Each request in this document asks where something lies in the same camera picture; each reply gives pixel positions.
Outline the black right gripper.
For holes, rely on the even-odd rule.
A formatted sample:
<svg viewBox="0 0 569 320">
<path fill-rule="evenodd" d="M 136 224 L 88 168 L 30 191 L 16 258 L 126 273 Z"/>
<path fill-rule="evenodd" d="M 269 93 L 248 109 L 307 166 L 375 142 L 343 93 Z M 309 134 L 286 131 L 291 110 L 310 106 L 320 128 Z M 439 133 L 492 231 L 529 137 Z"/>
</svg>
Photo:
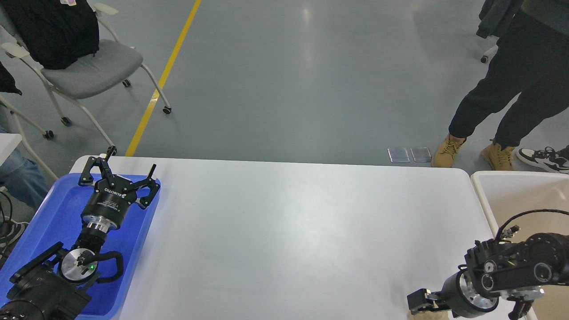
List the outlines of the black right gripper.
<svg viewBox="0 0 569 320">
<path fill-rule="evenodd" d="M 445 308 L 454 316 L 475 318 L 494 311 L 498 298 L 485 298 L 473 287 L 466 270 L 459 271 L 445 280 L 441 291 L 418 289 L 407 296 L 410 317 L 445 317 Z"/>
</svg>

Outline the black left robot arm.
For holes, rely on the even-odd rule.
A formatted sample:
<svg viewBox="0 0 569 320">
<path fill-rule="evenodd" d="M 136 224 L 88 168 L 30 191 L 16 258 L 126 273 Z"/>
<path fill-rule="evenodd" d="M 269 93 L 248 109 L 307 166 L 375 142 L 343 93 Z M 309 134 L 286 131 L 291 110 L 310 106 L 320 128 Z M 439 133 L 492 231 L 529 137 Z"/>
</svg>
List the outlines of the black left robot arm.
<svg viewBox="0 0 569 320">
<path fill-rule="evenodd" d="M 146 176 L 89 156 L 55 182 L 1 270 L 3 320 L 111 320 L 124 304 L 159 200 Z"/>
</svg>

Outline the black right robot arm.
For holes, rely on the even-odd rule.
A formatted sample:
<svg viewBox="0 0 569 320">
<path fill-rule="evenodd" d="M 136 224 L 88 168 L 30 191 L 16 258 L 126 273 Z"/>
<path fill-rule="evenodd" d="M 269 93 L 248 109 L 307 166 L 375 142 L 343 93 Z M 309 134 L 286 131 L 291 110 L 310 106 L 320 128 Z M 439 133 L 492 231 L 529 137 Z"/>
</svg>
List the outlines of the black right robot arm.
<svg viewBox="0 0 569 320">
<path fill-rule="evenodd" d="M 508 318 L 518 320 L 543 296 L 543 286 L 567 286 L 567 235 L 536 233 L 513 243 L 510 238 L 520 227 L 509 224 L 524 215 L 521 212 L 509 218 L 494 238 L 475 241 L 475 246 L 464 255 L 464 264 L 445 280 L 441 290 L 418 289 L 410 293 L 410 313 L 450 311 L 453 317 L 472 319 L 494 311 L 502 298 L 514 302 Z"/>
</svg>

